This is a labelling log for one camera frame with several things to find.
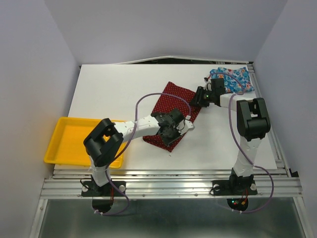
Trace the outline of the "red polka dot skirt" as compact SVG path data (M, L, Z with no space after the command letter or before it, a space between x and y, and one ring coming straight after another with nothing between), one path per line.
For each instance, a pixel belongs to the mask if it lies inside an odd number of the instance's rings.
M184 99L188 104L195 96L195 92L189 89L177 86L172 82L168 82L166 87L163 90L163 93L170 94L177 96L179 98ZM180 99L167 96L167 95L160 95L158 101L156 102L152 112L153 113L169 113L174 108L177 108L184 116L188 115L189 109L188 106ZM191 106L191 114L190 114L190 121L194 123L196 117L198 116L201 108L196 106ZM172 142L169 146L164 145L162 139L159 135L154 136L144 136L143 140L153 146L158 148L167 150L168 152L172 152L172 150L178 145L181 141L183 136L176 139Z

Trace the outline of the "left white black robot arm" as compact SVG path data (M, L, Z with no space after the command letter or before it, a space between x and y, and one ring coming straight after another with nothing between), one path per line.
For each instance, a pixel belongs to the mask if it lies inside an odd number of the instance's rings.
M123 143L129 145L133 139L158 135L165 146L170 146L194 128L190 117L184 116L177 108L169 113L151 113L136 121L101 120L83 142L92 169L87 190L98 195L106 195L110 191L109 166L116 160Z

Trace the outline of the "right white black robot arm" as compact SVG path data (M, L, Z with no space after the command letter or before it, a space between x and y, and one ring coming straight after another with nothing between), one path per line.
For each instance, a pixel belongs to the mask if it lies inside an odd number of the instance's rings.
M190 104L206 108L213 103L228 108L229 113L236 112L236 125L240 135L240 139L234 139L238 155L229 179L212 181L210 193L215 196L256 195L255 158L260 143L271 128L265 100L245 97L245 89L228 93L223 78L209 76L204 80L205 86L197 88Z

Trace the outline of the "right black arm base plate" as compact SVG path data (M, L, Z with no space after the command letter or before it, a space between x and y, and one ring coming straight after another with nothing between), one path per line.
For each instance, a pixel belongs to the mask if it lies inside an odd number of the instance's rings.
M211 195L215 196L242 196L242 195L257 195L255 181L242 184L232 184L229 180L213 180Z

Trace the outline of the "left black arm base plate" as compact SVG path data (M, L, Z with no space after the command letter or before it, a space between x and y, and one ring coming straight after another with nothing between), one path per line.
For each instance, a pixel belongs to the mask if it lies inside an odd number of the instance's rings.
M125 193L126 182L114 181L113 187L109 182L103 186L97 186L94 181L86 180L80 182L82 185L81 196L83 197L123 197Z

